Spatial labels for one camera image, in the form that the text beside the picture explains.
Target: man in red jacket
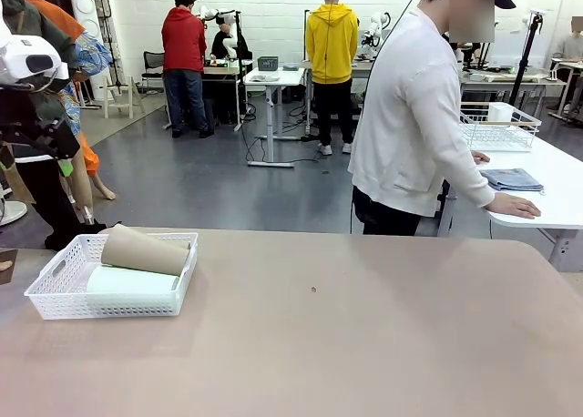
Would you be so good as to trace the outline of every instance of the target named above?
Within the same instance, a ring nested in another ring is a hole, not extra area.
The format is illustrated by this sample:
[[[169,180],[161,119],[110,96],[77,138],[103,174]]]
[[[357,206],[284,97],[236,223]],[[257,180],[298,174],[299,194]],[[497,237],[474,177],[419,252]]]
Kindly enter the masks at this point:
[[[172,121],[172,137],[181,137],[182,111],[189,108],[200,137],[213,135],[202,101],[202,72],[207,44],[204,25],[192,14],[194,0],[174,0],[162,27],[164,43],[164,85]]]

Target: tripod stand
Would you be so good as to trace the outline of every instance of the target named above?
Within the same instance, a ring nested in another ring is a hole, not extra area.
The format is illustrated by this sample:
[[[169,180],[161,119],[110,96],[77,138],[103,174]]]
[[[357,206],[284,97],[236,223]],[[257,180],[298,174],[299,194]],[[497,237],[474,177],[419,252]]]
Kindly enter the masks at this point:
[[[524,79],[525,73],[528,67],[528,58],[530,57],[530,50],[532,50],[532,45],[535,42],[535,35],[537,30],[542,30],[543,28],[543,16],[541,14],[535,14],[530,24],[528,30],[528,39],[525,45],[525,49],[522,54],[522,59],[520,59],[520,67],[517,73],[517,80],[512,88],[512,94],[510,96],[510,105],[515,106],[517,103],[518,94],[520,93],[520,86],[522,85],[522,80]]]

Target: white sneaker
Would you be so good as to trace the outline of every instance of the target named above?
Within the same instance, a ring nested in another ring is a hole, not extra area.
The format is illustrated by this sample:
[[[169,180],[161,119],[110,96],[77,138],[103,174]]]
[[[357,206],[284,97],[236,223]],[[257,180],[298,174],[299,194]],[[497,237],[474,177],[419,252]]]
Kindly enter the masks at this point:
[[[332,146],[323,146],[322,144],[318,144],[318,150],[324,156],[331,156],[332,155]]]

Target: folded gray cloth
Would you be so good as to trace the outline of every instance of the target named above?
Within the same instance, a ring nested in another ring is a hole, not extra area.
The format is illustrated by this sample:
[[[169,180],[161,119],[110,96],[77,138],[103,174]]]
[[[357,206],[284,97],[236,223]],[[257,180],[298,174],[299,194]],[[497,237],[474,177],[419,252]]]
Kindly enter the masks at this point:
[[[545,187],[533,179],[524,169],[486,169],[482,176],[488,179],[496,191],[544,191]]]

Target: yellow hoodie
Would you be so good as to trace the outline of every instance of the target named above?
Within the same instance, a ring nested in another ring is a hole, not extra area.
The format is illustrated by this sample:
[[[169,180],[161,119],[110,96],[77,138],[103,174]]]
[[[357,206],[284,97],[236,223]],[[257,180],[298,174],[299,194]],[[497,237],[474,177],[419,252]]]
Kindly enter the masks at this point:
[[[313,12],[306,30],[313,81],[332,85],[350,80],[357,45],[358,22],[350,7],[322,5]]]

